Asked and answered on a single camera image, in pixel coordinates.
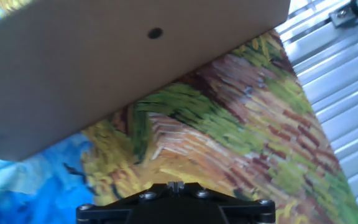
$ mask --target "black mount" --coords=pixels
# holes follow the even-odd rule
[[[275,204],[245,202],[198,183],[169,182],[106,206],[82,205],[76,217],[77,224],[275,223]]]

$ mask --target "green brushstroke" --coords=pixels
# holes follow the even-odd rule
[[[313,184],[313,190],[314,190],[314,192],[319,194],[326,202],[328,202],[328,203],[334,202],[333,196],[329,195],[325,189],[322,189],[318,185]]]
[[[334,202],[331,205],[336,208],[336,213],[339,214],[341,221],[346,224],[358,224],[358,205],[345,175],[342,172],[338,172],[337,176],[326,173],[325,178],[330,184],[327,194],[334,195]]]
[[[303,177],[305,171],[297,166],[294,162],[286,162],[285,165],[292,170],[292,172],[296,172],[300,177]]]
[[[309,160],[305,159],[303,156],[299,155],[299,154],[294,154],[292,155],[292,159],[294,161],[297,161],[303,165],[306,165],[307,167],[309,167],[310,169],[316,170],[317,169],[317,165],[310,162]]]
[[[252,124],[246,124],[245,125],[247,129],[253,131],[254,133],[257,133],[259,136],[268,139],[269,141],[272,142],[280,142],[280,138],[276,137],[274,135],[272,135],[270,132],[266,131],[266,130],[261,130],[255,126],[253,126]]]
[[[285,88],[278,80],[266,78],[265,83],[269,90],[281,100],[287,102],[297,114],[313,112],[310,103],[297,93]]]
[[[270,168],[267,173],[286,193],[294,195],[305,184],[305,180],[298,170],[292,170],[293,166],[289,166],[289,163],[291,162],[280,162],[277,171]]]
[[[335,219],[337,219],[339,212],[333,204],[326,202],[322,197],[317,197],[316,200],[323,208],[326,209],[328,216],[335,217]]]
[[[148,112],[171,116],[241,155],[250,151],[260,152],[264,147],[263,139],[255,135],[263,131],[245,127],[230,112],[189,85],[174,83],[137,102],[134,123],[139,128],[146,125],[144,119]],[[150,134],[139,128],[134,134],[137,139],[134,145],[137,153],[143,153],[147,146],[145,140]]]
[[[269,145],[269,147],[271,147],[272,149],[274,149],[276,151],[284,152],[287,156],[290,155],[290,149],[285,146],[275,144],[275,143],[269,143],[268,145]]]
[[[307,176],[314,184],[319,184],[320,186],[324,187],[324,189],[328,190],[330,188],[330,184],[327,180],[323,179],[322,177],[318,176],[314,172],[308,171]]]

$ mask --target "hole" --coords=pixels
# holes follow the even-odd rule
[[[150,30],[150,32],[147,34],[147,36],[150,39],[157,39],[159,37],[162,36],[162,29],[161,28],[153,28],[152,30]]]

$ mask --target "painting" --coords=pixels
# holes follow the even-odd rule
[[[27,1],[0,0],[0,16]],[[23,162],[0,161],[0,223],[74,223],[169,181],[271,198],[277,223],[358,224],[341,166],[272,30]]]

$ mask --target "painted canvas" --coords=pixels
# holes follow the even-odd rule
[[[0,0],[0,16],[27,1]],[[358,224],[358,206],[275,31],[23,162],[0,161],[0,223],[74,223],[168,181],[271,198],[277,223]]]

